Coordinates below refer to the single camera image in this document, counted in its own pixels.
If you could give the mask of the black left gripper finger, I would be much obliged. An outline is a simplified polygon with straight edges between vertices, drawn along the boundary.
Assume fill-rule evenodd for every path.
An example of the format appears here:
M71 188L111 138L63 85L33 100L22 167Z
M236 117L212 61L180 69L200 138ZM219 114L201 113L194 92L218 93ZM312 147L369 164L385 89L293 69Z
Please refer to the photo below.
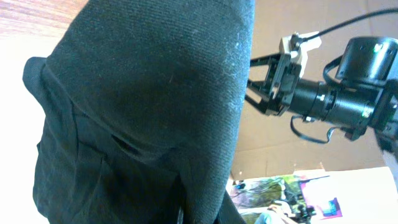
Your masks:
M214 224L245 224L242 216L239 214L231 197L227 192L224 193L221 207L218 211Z

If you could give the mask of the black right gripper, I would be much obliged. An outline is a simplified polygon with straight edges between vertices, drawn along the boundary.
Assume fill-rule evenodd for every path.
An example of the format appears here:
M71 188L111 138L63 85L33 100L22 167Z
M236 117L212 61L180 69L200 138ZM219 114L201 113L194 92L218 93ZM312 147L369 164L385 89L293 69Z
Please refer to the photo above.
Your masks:
M300 65L291 62L289 54L271 54L250 60L250 67L265 65L269 66L266 80L249 79L244 99L262 114L281 116L292 102L300 78Z

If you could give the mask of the black garment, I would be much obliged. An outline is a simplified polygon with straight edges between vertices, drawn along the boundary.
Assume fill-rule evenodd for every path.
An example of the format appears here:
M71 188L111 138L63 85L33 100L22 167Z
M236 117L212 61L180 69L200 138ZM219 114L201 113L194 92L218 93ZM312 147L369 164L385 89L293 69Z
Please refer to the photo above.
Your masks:
M214 223L249 75L254 2L90 0L25 64L45 113L50 223Z

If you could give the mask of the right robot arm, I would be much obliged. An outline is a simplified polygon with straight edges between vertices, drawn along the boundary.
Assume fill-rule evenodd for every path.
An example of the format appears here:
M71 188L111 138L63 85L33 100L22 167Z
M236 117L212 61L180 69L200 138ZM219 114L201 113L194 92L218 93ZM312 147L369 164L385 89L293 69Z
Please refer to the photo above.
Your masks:
M328 144L336 129L355 141L373 129L380 150L397 155L397 40L389 37L355 37L343 55L326 64L322 82L302 77L310 48L292 47L282 40L280 52L250 61L251 67L267 66L263 81L248 80L257 96L245 100L262 114L281 116L292 112L292 120L324 121L332 127L326 139L292 132L306 141Z

